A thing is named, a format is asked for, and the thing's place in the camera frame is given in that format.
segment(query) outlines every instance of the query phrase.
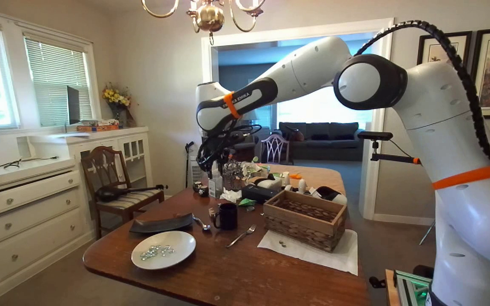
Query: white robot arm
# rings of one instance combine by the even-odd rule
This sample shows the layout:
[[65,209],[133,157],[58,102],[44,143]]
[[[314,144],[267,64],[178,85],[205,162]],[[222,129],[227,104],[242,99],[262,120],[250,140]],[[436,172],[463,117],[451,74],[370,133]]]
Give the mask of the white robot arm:
[[[244,128],[235,126],[241,115],[332,85],[338,101],[349,108],[393,107],[433,182],[490,166],[490,133],[475,86],[443,32],[422,21],[400,23],[358,53],[406,27],[422,28],[437,38],[453,67],[429,62],[404,70],[379,56],[352,57],[344,41],[327,37],[288,55],[235,93],[216,82],[199,85],[202,169],[209,172],[215,160],[224,161],[224,149],[240,141],[231,132]],[[441,188],[437,197],[437,255],[428,302],[490,305],[490,178]]]

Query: yellow flowers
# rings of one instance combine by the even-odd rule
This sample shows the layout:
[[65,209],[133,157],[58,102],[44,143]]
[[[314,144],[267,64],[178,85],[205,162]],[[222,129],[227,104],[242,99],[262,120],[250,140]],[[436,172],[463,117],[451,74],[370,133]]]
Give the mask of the yellow flowers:
[[105,86],[105,89],[101,92],[101,97],[111,105],[115,103],[116,105],[123,105],[125,107],[130,106],[131,97],[128,94],[128,88],[119,90],[115,89],[111,83]]

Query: wooden basket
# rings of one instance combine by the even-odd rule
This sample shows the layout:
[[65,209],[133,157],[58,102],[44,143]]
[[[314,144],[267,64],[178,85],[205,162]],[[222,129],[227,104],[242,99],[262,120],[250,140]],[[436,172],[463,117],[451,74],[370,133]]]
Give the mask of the wooden basket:
[[347,206],[281,191],[264,203],[266,228],[332,252],[345,232]]

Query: door frame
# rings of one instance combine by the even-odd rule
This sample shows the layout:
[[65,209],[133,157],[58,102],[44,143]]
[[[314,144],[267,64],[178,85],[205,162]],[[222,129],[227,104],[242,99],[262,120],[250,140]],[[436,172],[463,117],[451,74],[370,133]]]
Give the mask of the door frame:
[[[334,23],[331,25],[315,25],[311,27],[288,28],[271,31],[255,31],[214,37],[211,45],[208,37],[202,37],[202,79],[203,82],[218,81],[218,50],[217,47],[242,45],[244,43],[264,43],[266,41],[279,41],[288,39],[303,39],[310,37],[325,37],[331,35],[344,35],[355,33],[377,32],[394,25],[394,18],[354,21],[351,23]],[[386,35],[373,44],[374,52],[390,60],[392,34]],[[373,110],[370,130],[383,131],[385,109]],[[379,163],[368,158],[373,153],[369,142],[364,144],[364,158],[360,179],[359,210],[365,219],[373,219],[377,195],[377,180],[379,176]]]

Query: spoon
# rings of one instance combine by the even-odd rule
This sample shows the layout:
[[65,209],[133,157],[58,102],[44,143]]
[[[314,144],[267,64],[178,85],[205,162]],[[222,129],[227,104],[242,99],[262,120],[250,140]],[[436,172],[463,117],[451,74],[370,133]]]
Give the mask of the spoon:
[[236,243],[236,242],[237,242],[239,239],[241,239],[243,236],[252,234],[252,233],[254,232],[254,230],[255,230],[255,229],[256,229],[256,224],[251,225],[251,227],[250,227],[250,228],[249,228],[249,229],[248,229],[246,232],[244,232],[243,234],[241,234],[241,235],[237,236],[237,238],[235,238],[235,240],[234,240],[234,241],[230,242],[230,244],[228,244],[228,245],[226,246],[226,248],[229,248],[230,246],[233,246],[233,245],[234,245],[234,244],[235,244],[235,243]]
[[202,226],[202,230],[210,230],[211,229],[211,226],[210,225],[205,225],[202,220],[200,220],[200,218],[196,217],[194,214],[192,214],[192,219],[194,219],[195,221],[197,221],[198,223],[200,223],[200,225]]

